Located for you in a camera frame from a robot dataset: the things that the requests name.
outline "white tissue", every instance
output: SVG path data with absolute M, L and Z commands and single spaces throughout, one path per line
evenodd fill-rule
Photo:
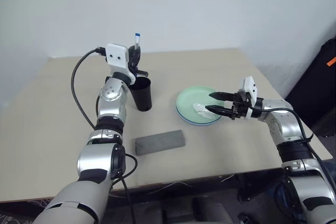
M 205 108 L 205 105 L 194 103 L 193 104 L 194 110 L 197 112 L 197 114 L 201 115 L 204 118 L 208 119 L 216 119 L 217 115 Z

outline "stacked plates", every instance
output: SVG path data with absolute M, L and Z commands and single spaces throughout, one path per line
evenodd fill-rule
M 217 122 L 221 117 L 214 115 L 211 119 L 198 114 L 194 104 L 224 106 L 223 101 L 209 97 L 210 93 L 216 92 L 212 88 L 193 86 L 183 90 L 176 99 L 177 112 L 182 119 L 195 125 L 210 125 Z

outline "black cup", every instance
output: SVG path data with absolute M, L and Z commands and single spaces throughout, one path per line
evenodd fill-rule
M 135 105 L 140 111 L 150 110 L 152 107 L 151 80 L 146 77 L 137 77 L 135 83 L 130 85 L 130 91 Z

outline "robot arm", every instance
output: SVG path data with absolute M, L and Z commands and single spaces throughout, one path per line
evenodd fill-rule
M 282 160 L 281 167 L 286 175 L 285 191 L 294 211 L 303 213 L 311 224 L 336 221 L 333 181 L 323 171 L 317 155 L 307 142 L 309 139 L 306 138 L 300 119 L 295 112 L 292 113 L 292 106 L 288 102 L 258 98 L 252 77 L 245 78 L 243 87 L 237 93 L 215 92 L 210 96 L 233 102 L 231 109 L 206 106 L 216 114 L 228 116 L 232 120 L 241 116 L 245 119 L 258 118 L 267 123 Z
M 138 71 L 139 35 L 135 37 L 135 46 L 130 49 L 108 44 L 96 52 L 106 56 L 112 77 L 107 77 L 100 90 L 97 123 L 78 157 L 79 179 L 64 187 L 34 224 L 101 223 L 113 180 L 125 172 L 122 145 L 125 104 L 128 86 L 135 82 Z

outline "beige table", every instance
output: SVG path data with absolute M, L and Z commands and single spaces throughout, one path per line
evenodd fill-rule
M 77 157 L 91 132 L 70 92 L 70 76 L 78 59 L 50 59 L 2 113 L 0 201 L 52 197 L 78 179 Z M 126 179 L 129 187 L 280 167 L 265 123 L 221 118 L 211 126 L 195 126 L 175 110 L 177 94 L 189 86 L 235 92 L 246 76 L 254 77 L 259 97 L 280 99 L 239 50 L 142 54 L 139 66 L 150 73 L 153 108 L 136 110 L 129 94 L 124 128 L 127 152 L 134 154 L 135 137 L 179 129 L 186 146 L 139 156 L 138 169 Z M 104 58 L 92 56 L 76 75 L 78 98 L 93 121 L 95 100 L 108 74 Z M 321 158 L 331 158 L 316 137 L 311 145 Z M 133 167 L 131 160 L 127 167 Z

